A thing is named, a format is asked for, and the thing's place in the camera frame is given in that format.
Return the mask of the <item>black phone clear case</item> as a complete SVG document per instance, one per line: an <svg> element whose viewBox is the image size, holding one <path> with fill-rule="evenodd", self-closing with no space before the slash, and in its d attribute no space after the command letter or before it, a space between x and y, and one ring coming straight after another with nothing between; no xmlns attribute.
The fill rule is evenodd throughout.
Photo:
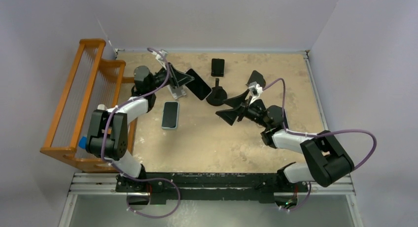
<svg viewBox="0 0 418 227"><path fill-rule="evenodd" d="M185 86L199 99L206 99L212 92L211 87L197 74L192 68L186 71L186 74L192 76L194 80Z"/></svg>

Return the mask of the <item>white edged black phone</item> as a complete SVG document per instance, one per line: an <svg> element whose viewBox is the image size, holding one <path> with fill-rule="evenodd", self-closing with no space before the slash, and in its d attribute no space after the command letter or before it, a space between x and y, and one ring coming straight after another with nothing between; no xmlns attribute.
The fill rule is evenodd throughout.
<svg viewBox="0 0 418 227"><path fill-rule="evenodd" d="M260 110L265 110L266 109L266 107L264 105L264 102L261 99L255 100L251 105L254 106L254 107L259 108Z"/></svg>

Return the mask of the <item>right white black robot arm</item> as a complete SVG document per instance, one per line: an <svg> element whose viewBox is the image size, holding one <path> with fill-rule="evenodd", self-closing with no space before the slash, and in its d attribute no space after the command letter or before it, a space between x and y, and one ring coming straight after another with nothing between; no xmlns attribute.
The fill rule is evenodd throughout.
<svg viewBox="0 0 418 227"><path fill-rule="evenodd" d="M261 99L251 101L246 90L239 96L224 100L230 109L219 110L216 115L227 124L233 125L247 118L262 126L262 141L275 149L287 149L304 156L304 163L291 163L281 168L277 185L283 191L293 188L302 181L314 181L328 187L335 181L354 171L354 163L340 142L329 131L316 134L290 131L286 128L282 107L265 107Z"/></svg>

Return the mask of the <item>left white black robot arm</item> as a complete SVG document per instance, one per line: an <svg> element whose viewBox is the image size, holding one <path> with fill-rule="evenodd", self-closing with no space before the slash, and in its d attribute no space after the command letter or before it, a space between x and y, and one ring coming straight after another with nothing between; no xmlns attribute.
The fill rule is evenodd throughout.
<svg viewBox="0 0 418 227"><path fill-rule="evenodd" d="M134 192L146 188L147 179L141 175L144 167L127 151L129 124L152 110L156 92L165 86L184 86L195 76L176 70L172 64L151 73L144 65L134 70L132 96L123 104L111 109L93 111L85 140L87 153L100 158L128 178L128 186Z"/></svg>

